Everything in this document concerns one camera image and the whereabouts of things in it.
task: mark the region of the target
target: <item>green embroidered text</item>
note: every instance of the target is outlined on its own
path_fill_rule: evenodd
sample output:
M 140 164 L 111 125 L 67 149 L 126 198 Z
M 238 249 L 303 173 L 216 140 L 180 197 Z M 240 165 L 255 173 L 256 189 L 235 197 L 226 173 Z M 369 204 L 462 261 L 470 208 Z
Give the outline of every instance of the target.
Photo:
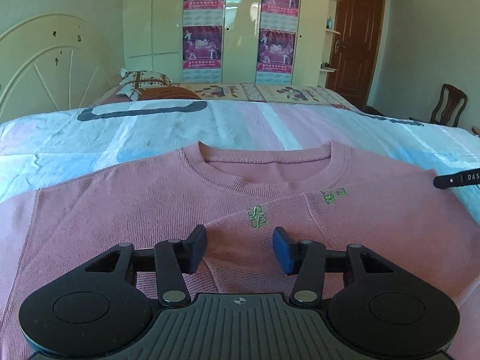
M 337 202 L 337 197 L 340 197 L 340 196 L 348 196 L 345 188 L 340 188 L 339 190 L 323 193 L 323 198 L 325 199 L 327 204 L 336 203 Z
M 265 213 L 262 206 L 255 206 L 248 211 L 248 219 L 250 220 L 250 226 L 254 229 L 259 229 L 267 224 Z

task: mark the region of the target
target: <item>pink sweater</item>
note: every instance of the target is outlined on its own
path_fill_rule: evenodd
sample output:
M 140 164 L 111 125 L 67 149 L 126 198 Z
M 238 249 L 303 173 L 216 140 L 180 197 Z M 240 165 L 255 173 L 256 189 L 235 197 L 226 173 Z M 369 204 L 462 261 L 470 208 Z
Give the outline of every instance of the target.
M 195 143 L 19 195 L 0 204 L 8 237 L 0 246 L 1 359 L 30 354 L 17 322 L 30 293 L 112 245 L 151 248 L 160 240 L 184 239 L 198 223 L 206 224 L 208 247 L 198 273 L 186 276 L 192 296 L 288 294 L 295 278 L 282 274 L 271 247 L 273 228 L 283 226 L 292 237 L 329 249 L 364 244 L 461 305 L 479 282 L 480 232 L 450 191 L 434 188 L 433 177 L 336 142 L 287 152 Z M 254 207 L 262 210 L 261 220 L 250 218 Z M 138 287 L 156 296 L 152 274 L 139 276 Z M 332 275 L 323 296 L 340 288 Z M 452 345 L 457 360 L 480 353 L 471 339 L 478 322 L 468 318 L 479 307 L 475 296 L 465 303 L 467 316 L 460 308 Z

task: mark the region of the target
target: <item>bed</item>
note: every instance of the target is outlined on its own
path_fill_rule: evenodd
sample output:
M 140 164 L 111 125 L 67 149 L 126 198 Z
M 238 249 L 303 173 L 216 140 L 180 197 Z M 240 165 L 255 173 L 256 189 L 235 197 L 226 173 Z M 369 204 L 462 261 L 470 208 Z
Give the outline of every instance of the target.
M 30 33 L 38 42 L 13 52 L 14 39 Z M 0 202 L 196 140 L 244 150 L 336 140 L 439 174 L 480 167 L 480 139 L 465 130 L 367 115 L 317 87 L 185 84 L 201 99 L 97 105 L 117 85 L 119 65 L 103 38 L 72 16 L 21 23 L 0 38 L 0 58 L 12 61 L 0 66 Z M 480 190 L 454 193 L 480 223 Z

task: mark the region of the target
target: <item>wooden chair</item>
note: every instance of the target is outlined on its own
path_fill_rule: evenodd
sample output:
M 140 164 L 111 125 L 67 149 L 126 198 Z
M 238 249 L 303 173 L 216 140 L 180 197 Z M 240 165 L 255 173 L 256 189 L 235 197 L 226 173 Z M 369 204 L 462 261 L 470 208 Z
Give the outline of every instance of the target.
M 448 91 L 448 97 L 447 97 L 447 104 L 445 109 L 443 110 L 442 114 L 440 115 L 440 120 L 437 120 L 437 114 L 438 111 L 440 111 L 442 104 L 443 104 L 443 99 L 445 96 L 445 90 Z M 457 127 L 458 126 L 458 121 L 460 119 L 460 115 L 462 115 L 463 110 L 467 106 L 467 101 L 469 98 L 467 95 L 459 90 L 458 88 L 455 88 L 453 85 L 449 84 L 443 84 L 442 86 L 442 91 L 440 93 L 440 100 L 438 101 L 437 106 L 431 113 L 430 117 L 430 122 L 432 124 L 438 124 L 441 126 L 446 126 L 447 123 L 450 121 L 452 114 L 454 110 L 458 107 L 460 102 L 463 100 L 463 104 L 460 107 L 460 109 L 457 112 L 457 116 L 455 116 L 455 120 L 453 122 L 452 127 Z M 415 119 L 414 117 L 411 117 L 410 120 L 415 120 L 417 122 L 421 122 L 421 120 Z

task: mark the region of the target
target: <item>light blue bedsheet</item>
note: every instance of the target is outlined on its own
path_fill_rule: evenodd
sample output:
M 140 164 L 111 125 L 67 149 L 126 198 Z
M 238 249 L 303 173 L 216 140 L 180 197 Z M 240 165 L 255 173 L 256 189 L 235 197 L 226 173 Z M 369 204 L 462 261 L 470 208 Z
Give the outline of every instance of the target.
M 328 140 L 434 168 L 480 168 L 480 139 L 459 128 L 320 105 L 150 100 L 26 116 L 0 126 L 0 202 L 195 140 L 246 150 L 295 150 Z M 454 188 L 480 222 L 480 190 Z

